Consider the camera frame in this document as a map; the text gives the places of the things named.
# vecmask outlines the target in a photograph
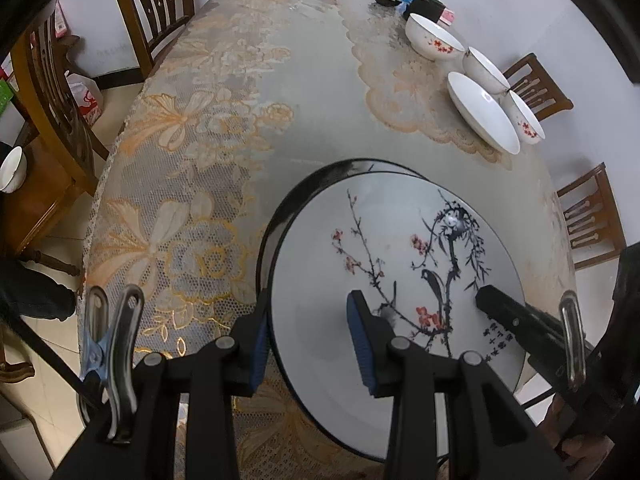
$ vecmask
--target metal clip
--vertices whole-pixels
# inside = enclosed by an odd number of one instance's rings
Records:
[[[558,310],[564,332],[566,376],[569,388],[575,391],[586,380],[587,367],[584,357],[584,333],[582,332],[580,306],[578,306],[578,296],[574,291],[568,290],[562,295]]]
[[[129,441],[138,406],[131,373],[144,304],[142,290],[137,285],[127,285],[118,298],[115,320],[109,324],[109,304],[104,291],[94,286],[87,298],[80,378],[96,390],[98,396],[107,388],[111,406],[107,438],[120,444]],[[78,409],[87,425],[94,411],[80,397]]]

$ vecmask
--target white bowl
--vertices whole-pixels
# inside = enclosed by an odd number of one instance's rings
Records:
[[[0,166],[0,191],[13,193],[27,176],[27,158],[20,146],[9,152]]]
[[[431,61],[452,59],[465,51],[451,33],[420,14],[409,14],[404,33],[414,50]]]
[[[447,76],[453,104],[473,130],[496,150],[517,155],[520,141],[500,105],[478,83],[458,72]]]
[[[470,46],[462,58],[465,73],[489,94],[505,94],[509,91],[509,82],[502,72],[479,50]]]
[[[545,138],[544,130],[526,102],[513,90],[500,99],[500,106],[507,114],[520,140],[535,144]]]

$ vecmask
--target dining table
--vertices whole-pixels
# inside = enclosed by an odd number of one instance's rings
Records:
[[[197,352],[251,312],[278,204],[309,174],[355,157],[402,164],[468,203],[507,249],[527,303],[558,315],[574,264],[537,147],[509,155],[476,135],[447,91],[462,59],[421,57],[404,25],[401,8],[374,0],[210,0],[187,24],[132,104],[84,242],[85,291],[101,286],[110,305],[127,283],[145,294],[134,362]],[[520,383],[533,374],[525,367]],[[175,478],[187,414],[184,397]],[[243,479],[382,478],[381,463],[315,427],[272,356],[233,416]]]

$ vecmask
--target bowl on chair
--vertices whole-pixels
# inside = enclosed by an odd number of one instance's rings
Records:
[[[27,176],[27,158],[20,146],[9,152],[0,166],[0,191],[13,193]]]
[[[462,58],[466,75],[478,83],[489,94],[505,94],[509,91],[509,82],[502,72],[479,50],[470,46]]]
[[[500,99],[500,106],[507,114],[522,142],[535,144],[545,138],[545,132],[536,115],[516,92],[509,90],[507,94],[503,95]]]
[[[465,51],[450,32],[420,14],[409,15],[404,32],[414,50],[431,61],[453,59]]]

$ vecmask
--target floor tile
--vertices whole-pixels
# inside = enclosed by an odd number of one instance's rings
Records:
[[[35,423],[38,436],[40,437],[40,443],[46,450],[51,461],[57,465],[60,460],[56,460],[56,457],[60,455],[61,449],[58,430],[53,424],[33,413],[29,414],[29,418]]]
[[[29,325],[34,332],[38,331],[38,319],[36,317],[22,316],[22,320]]]
[[[73,314],[64,321],[58,319],[37,319],[36,334],[49,343],[53,343],[66,350],[78,352],[78,316]]]
[[[113,144],[120,131],[131,104],[142,89],[142,83],[109,88],[102,92],[104,111],[92,129],[95,136],[105,145]]]
[[[68,453],[71,446],[73,446],[74,442],[78,439],[82,430],[78,431],[78,434],[71,435],[66,433],[65,431],[60,430],[60,428],[56,428],[56,432],[58,434],[59,439],[59,448],[57,457],[51,457],[51,459],[55,462],[56,466],[62,461],[64,456]]]
[[[84,240],[93,201],[94,197],[88,193],[82,193],[65,217],[52,229],[49,236]]]
[[[82,267],[82,240],[72,240],[70,238],[45,237],[36,244],[36,249],[53,256],[66,264]],[[78,290],[80,283],[79,276],[70,276],[60,270],[49,269],[41,264],[27,262],[26,267],[37,270],[52,278],[55,282],[65,285],[71,290]]]
[[[7,330],[4,331],[4,354],[12,364],[31,362],[36,375],[16,384],[0,383],[0,392],[23,413],[37,415],[52,424],[38,355]]]
[[[80,357],[76,352],[53,344],[50,346],[76,375],[80,373]],[[51,423],[68,435],[78,436],[83,426],[75,391],[49,365],[43,363],[40,368]]]

